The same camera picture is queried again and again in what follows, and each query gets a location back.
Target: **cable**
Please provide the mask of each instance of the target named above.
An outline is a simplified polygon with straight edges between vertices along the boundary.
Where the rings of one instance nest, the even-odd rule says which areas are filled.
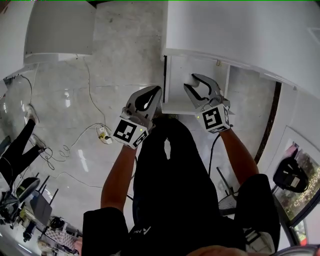
[[[63,145],[62,147],[63,147],[63,150],[65,151],[65,152],[67,152],[67,154],[65,153],[65,152],[63,152],[62,150],[59,150],[58,152],[59,152],[59,154],[60,154],[60,156],[61,157],[63,157],[64,158],[64,160],[59,160],[59,159],[56,159],[56,158],[54,158],[53,157],[53,150],[50,148],[50,147],[46,147],[45,149],[44,149],[44,151],[42,152],[42,153],[45,153],[45,154],[47,154],[48,156],[42,156],[42,153],[40,153],[40,157],[45,161],[45,162],[47,162],[47,164],[48,164],[48,167],[51,169],[51,170],[55,170],[55,167],[54,167],[54,165],[49,161],[50,159],[53,159],[53,160],[55,160],[55,161],[57,161],[57,162],[65,162],[66,160],[67,160],[67,158],[68,157],[70,157],[70,155],[71,155],[71,149],[72,149],[72,147],[79,141],[79,139],[82,137],[82,135],[87,131],[87,130],[89,130],[92,126],[97,126],[97,125],[101,125],[102,127],[103,126],[105,126],[107,129],[109,129],[110,131],[111,131],[111,129],[108,127],[108,126],[106,126],[106,125],[103,125],[102,123],[99,123],[99,122],[97,122],[97,123],[94,123],[94,124],[92,124],[92,125],[90,125],[90,126],[88,126],[87,128],[85,128],[84,129],[84,131],[79,135],[79,137],[75,140],[75,142],[71,145],[71,147],[69,148],[67,145]]]
[[[27,78],[27,77],[25,77],[24,75],[20,75],[22,78],[24,78],[24,79],[26,79],[28,82],[29,82],[29,85],[30,85],[30,105],[31,105],[31,100],[32,100],[32,93],[33,93],[33,90],[32,90],[32,85],[31,85],[31,82],[30,82],[30,80]]]
[[[103,188],[102,186],[90,186],[90,185],[82,182],[81,180],[78,180],[77,178],[73,177],[72,175],[70,175],[69,173],[67,173],[67,172],[65,172],[65,171],[61,172],[57,177],[54,177],[54,176],[51,176],[51,175],[49,175],[49,176],[50,176],[51,178],[58,179],[62,174],[66,174],[66,175],[70,176],[71,178],[73,178],[73,179],[75,179],[76,181],[78,181],[78,182],[86,185],[86,186],[89,187],[89,188],[98,188],[98,189],[102,189],[102,188]]]
[[[132,201],[134,200],[129,194],[127,194],[126,197],[131,199]]]
[[[135,169],[137,169],[138,160],[137,160],[137,157],[136,157],[136,156],[134,156],[134,162],[135,162]],[[132,175],[131,180],[135,177],[135,175],[136,175],[136,171],[134,171],[134,174]]]
[[[30,93],[30,105],[31,105],[31,102],[32,102],[32,95],[33,95],[34,88],[35,88],[35,85],[36,85],[36,77],[37,77],[38,68],[39,68],[39,63],[37,64],[36,69],[35,69],[34,79],[33,79],[33,87],[31,85],[30,80],[27,77],[25,77],[22,74],[20,75],[21,77],[23,77],[24,79],[26,79],[29,82],[30,90],[31,90],[31,93]]]
[[[213,153],[214,153],[214,146],[215,146],[215,144],[216,144],[216,142],[217,142],[217,139],[218,139],[219,137],[220,137],[220,133],[218,134],[217,137],[215,137],[215,139],[214,139],[214,141],[213,141],[213,143],[212,143],[211,154],[210,154],[210,163],[209,163],[209,171],[208,171],[209,177],[210,177],[210,174],[211,174],[211,162],[212,162],[212,155],[213,155]]]
[[[87,62],[86,62],[85,57],[83,57],[83,61],[84,61],[84,64],[85,64],[86,69],[88,70],[88,74],[89,74],[89,96],[90,96],[90,99],[91,99],[93,105],[95,106],[95,108],[96,108],[97,110],[99,110],[100,113],[103,115],[104,126],[106,126],[106,116],[105,116],[105,114],[97,107],[97,105],[94,103],[94,100],[93,100],[92,97],[91,97],[91,76],[90,76],[89,67],[88,67],[88,64],[87,64]]]

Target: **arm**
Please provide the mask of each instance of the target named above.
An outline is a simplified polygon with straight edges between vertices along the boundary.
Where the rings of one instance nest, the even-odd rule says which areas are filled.
[[[102,188],[100,207],[124,211],[137,149],[123,146]]]
[[[220,136],[240,185],[251,176],[259,173],[256,162],[233,130],[224,130],[220,132]]]

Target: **white cabinet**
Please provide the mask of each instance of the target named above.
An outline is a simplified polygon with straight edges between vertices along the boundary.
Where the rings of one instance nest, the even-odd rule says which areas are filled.
[[[95,14],[86,1],[11,1],[0,14],[0,79],[28,64],[92,54]]]
[[[314,1],[168,1],[165,5],[163,56],[221,60],[320,99],[320,8]]]
[[[191,56],[168,56],[165,67],[162,112],[166,114],[195,114],[195,107],[184,90],[189,84],[191,74],[210,77],[218,83],[223,94],[228,90],[230,65],[212,59]],[[201,97],[208,97],[209,89],[204,84],[194,88]]]

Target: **marble floor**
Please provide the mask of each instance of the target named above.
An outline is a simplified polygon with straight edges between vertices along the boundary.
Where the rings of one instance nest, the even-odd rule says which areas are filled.
[[[103,123],[103,115],[89,97],[89,73],[92,99],[112,127],[129,96],[141,87],[163,85],[160,60],[163,3],[105,2],[97,5],[92,56],[55,63],[41,63],[29,71],[26,79],[17,77],[0,100],[0,139],[16,138],[24,127],[25,106],[30,101],[40,123],[34,133],[53,151],[48,163],[38,157],[24,177],[39,173],[44,181],[50,175],[44,196],[53,203],[53,214],[82,229],[83,213],[100,206],[101,187],[115,162],[121,145],[105,145],[97,138],[95,125],[89,128],[71,148],[79,135],[95,123]],[[231,67],[228,99],[234,112],[234,131],[249,152],[255,156],[263,137],[275,83],[259,74]],[[210,149],[216,134],[204,132],[193,116],[179,116],[190,129],[200,156],[209,165]],[[28,142],[25,150],[31,147]],[[216,143],[211,179],[218,197],[225,196],[219,174],[220,167],[228,182],[237,187],[226,150],[221,139]],[[132,184],[129,194],[133,194]],[[127,226],[133,226],[132,202],[127,200],[124,215]]]

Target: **power strip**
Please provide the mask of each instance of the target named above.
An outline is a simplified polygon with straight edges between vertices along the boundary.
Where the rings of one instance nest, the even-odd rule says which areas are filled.
[[[111,144],[114,140],[111,138],[111,134],[108,132],[108,130],[105,127],[101,127],[98,133],[98,138],[104,143],[104,144]]]

